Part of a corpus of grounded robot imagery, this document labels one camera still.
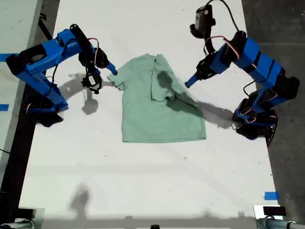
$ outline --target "floor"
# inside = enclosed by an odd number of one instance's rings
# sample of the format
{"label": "floor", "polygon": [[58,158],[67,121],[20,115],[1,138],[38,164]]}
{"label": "floor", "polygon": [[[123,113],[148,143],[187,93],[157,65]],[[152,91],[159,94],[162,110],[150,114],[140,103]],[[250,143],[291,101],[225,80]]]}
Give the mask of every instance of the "floor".
{"label": "floor", "polygon": [[[286,206],[288,219],[305,224],[305,97],[302,56],[305,52],[305,1],[242,0],[249,36],[261,50],[286,69],[287,76],[301,81],[296,99],[276,108],[279,124],[269,155],[280,204]],[[59,0],[44,0],[42,12],[47,15],[46,27],[53,34]],[[38,28],[35,44],[46,39]]]}

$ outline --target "blue painter's tape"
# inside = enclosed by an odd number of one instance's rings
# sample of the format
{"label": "blue painter's tape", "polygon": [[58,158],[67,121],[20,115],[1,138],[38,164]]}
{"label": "blue painter's tape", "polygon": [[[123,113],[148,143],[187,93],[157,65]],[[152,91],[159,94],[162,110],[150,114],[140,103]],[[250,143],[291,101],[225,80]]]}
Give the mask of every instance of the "blue painter's tape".
{"label": "blue painter's tape", "polygon": [[5,59],[8,58],[13,53],[0,53],[0,62],[5,62]]}
{"label": "blue painter's tape", "polygon": [[265,192],[265,200],[278,200],[278,192]]}
{"label": "blue painter's tape", "polygon": [[9,105],[8,104],[0,104],[0,111],[8,111]]}

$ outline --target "table surface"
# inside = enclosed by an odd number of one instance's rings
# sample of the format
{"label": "table surface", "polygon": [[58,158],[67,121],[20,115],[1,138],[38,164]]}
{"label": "table surface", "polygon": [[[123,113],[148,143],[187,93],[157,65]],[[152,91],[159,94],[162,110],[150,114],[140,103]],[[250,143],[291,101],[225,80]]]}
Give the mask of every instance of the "table surface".
{"label": "table surface", "polygon": [[[99,39],[118,68],[145,53],[163,54],[185,81],[204,58],[203,41],[189,32],[203,4],[61,0],[54,34],[78,24],[88,38]],[[241,1],[228,4],[245,30]],[[213,2],[213,15],[212,35],[230,40],[235,30],[221,2]],[[223,41],[213,43],[219,48]],[[170,144],[123,143],[123,92],[105,83],[99,95],[91,95],[81,87],[84,72],[76,56],[58,67],[55,82],[69,110],[62,123],[35,129],[20,206],[45,208],[44,229],[148,228],[153,223],[256,228],[253,205],[277,204],[264,201],[264,192],[275,190],[265,140],[247,140],[228,121],[245,98],[243,86],[252,80],[242,70],[232,64],[190,89],[203,108],[207,139]],[[101,73],[107,81],[109,71]]]}
{"label": "table surface", "polygon": [[[1,0],[0,53],[20,53],[31,47],[38,24],[42,0]],[[0,112],[0,148],[10,152],[18,123],[24,82],[11,74],[5,62],[0,62],[0,104],[8,104]],[[0,151],[0,184],[9,155]]]}

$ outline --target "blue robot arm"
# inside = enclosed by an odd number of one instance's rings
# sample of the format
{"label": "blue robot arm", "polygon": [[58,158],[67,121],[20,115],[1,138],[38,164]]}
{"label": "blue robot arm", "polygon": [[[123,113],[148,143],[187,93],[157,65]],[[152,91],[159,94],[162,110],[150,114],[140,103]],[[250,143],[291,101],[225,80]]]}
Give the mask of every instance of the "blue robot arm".
{"label": "blue robot arm", "polygon": [[11,72],[39,94],[29,100],[32,105],[28,109],[34,114],[36,122],[51,126],[62,121],[57,113],[67,110],[68,104],[54,83],[55,73],[50,82],[45,71],[52,67],[56,71],[61,62],[76,54],[79,54],[79,61],[86,69],[82,85],[98,94],[102,87],[102,78],[97,67],[107,68],[114,75],[117,71],[106,54],[100,48],[94,48],[76,24],[71,25],[69,30],[58,33],[52,40],[6,59]]}
{"label": "blue robot arm", "polygon": [[199,8],[196,12],[196,24],[191,25],[190,29],[193,36],[205,39],[209,54],[198,63],[196,73],[185,85],[189,88],[198,80],[221,74],[232,62],[243,69],[262,88],[242,100],[232,120],[240,124],[237,133],[251,140],[263,136],[269,145],[277,127],[277,116],[271,108],[294,99],[300,82],[295,77],[285,77],[285,70],[281,65],[261,53],[259,45],[237,27],[234,38],[231,41],[226,40],[226,43],[215,51],[210,37],[213,25],[215,20],[212,6],[207,4]]}

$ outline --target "t-shirt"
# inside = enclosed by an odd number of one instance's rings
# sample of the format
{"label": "t-shirt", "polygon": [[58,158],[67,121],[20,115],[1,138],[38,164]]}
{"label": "t-shirt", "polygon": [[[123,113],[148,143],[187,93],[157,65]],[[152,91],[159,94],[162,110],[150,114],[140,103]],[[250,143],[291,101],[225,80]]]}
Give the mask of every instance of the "t-shirt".
{"label": "t-shirt", "polygon": [[124,142],[168,143],[206,138],[201,110],[163,55],[134,58],[108,79],[124,90]]}

